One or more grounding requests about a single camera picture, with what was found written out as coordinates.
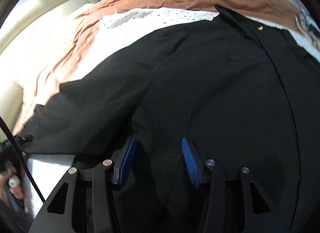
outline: metal screw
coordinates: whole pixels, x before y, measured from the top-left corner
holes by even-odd
[[[241,171],[242,171],[243,173],[246,173],[246,174],[250,172],[249,168],[247,168],[247,167],[242,167],[242,168],[241,168]]]
[[[76,171],[77,171],[77,168],[71,167],[71,168],[68,170],[68,173],[74,174]]]
[[[109,166],[112,164],[112,161],[111,160],[104,160],[103,163],[102,163],[104,166]]]
[[[213,160],[213,159],[208,159],[207,162],[206,162],[209,166],[213,166],[216,164],[216,161]]]

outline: beige leather sofa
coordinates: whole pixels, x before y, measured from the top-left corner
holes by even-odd
[[[58,21],[98,0],[29,0],[0,29],[0,116],[12,130],[22,106],[21,75]],[[0,140],[6,137],[0,131]]]

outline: hand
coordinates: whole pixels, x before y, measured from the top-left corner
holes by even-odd
[[[4,189],[4,185],[5,183],[8,182],[8,180],[10,179],[10,177],[12,176],[13,173],[17,173],[17,170],[15,169],[15,167],[11,167],[9,170],[7,171],[3,171],[0,173],[0,199],[8,206],[9,202],[8,202],[8,198],[7,195],[5,193],[5,189]],[[22,192],[22,187],[19,185],[16,188],[10,188],[10,192],[19,200],[23,200],[24,198],[24,194]]]

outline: blue gripper pad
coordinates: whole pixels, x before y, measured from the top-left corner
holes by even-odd
[[[182,139],[182,153],[186,161],[186,166],[192,184],[198,189],[202,184],[202,177],[204,176],[204,165],[193,142],[184,137]]]
[[[135,152],[136,140],[134,137],[129,136],[113,169],[112,183],[116,184],[119,188],[122,188],[127,183]]]

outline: orange blanket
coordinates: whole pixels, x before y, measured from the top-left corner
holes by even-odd
[[[295,23],[299,9],[290,0],[103,0],[72,20],[66,19],[51,34],[48,46],[41,54],[41,58],[49,63],[42,67],[35,66],[24,84],[23,106],[14,134],[18,134],[32,117],[36,104],[45,105],[50,97],[59,92],[59,84],[69,81],[86,56],[104,15],[123,13],[133,8],[161,7],[215,12],[214,5],[299,31]]]

